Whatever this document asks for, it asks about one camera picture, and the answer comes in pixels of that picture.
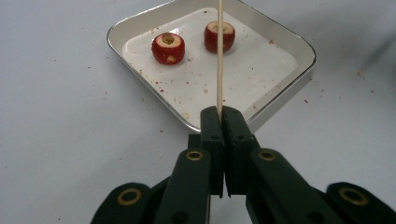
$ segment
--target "white background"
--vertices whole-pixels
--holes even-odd
[[[191,133],[108,47],[164,0],[0,1],[0,223],[90,223],[127,182],[168,177]],[[396,2],[249,0],[312,44],[312,80],[255,132],[313,187],[396,209]],[[251,223],[244,197],[211,223]]]

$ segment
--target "white tray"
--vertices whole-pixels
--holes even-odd
[[[212,0],[178,0],[122,20],[107,34],[109,46],[132,72],[196,132],[201,110],[216,105],[217,55],[204,46],[204,29],[217,19],[216,7]],[[302,38],[245,3],[224,0],[223,7],[224,20],[236,32],[223,58],[223,103],[257,128],[301,88],[293,86],[307,80],[302,77],[316,54]],[[177,65],[159,64],[152,55],[153,38],[164,32],[185,40],[186,54]]]

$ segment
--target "apple core hole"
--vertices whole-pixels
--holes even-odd
[[[172,37],[172,35],[170,34],[163,35],[163,43],[167,45],[171,45],[173,44],[173,42],[175,42],[175,39]]]

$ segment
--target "wooden skewer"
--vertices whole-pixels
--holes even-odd
[[[223,9],[222,9],[222,0],[219,1],[218,7],[218,114],[219,121],[221,124],[221,115],[222,115],[222,75],[223,75]]]

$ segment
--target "apple piece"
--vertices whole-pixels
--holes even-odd
[[[185,44],[180,35],[163,33],[154,38],[151,50],[159,63],[177,64],[184,57]]]
[[[212,53],[218,52],[218,22],[212,21],[207,24],[204,31],[205,47]],[[228,22],[223,22],[223,52],[227,52],[235,40],[235,29]]]

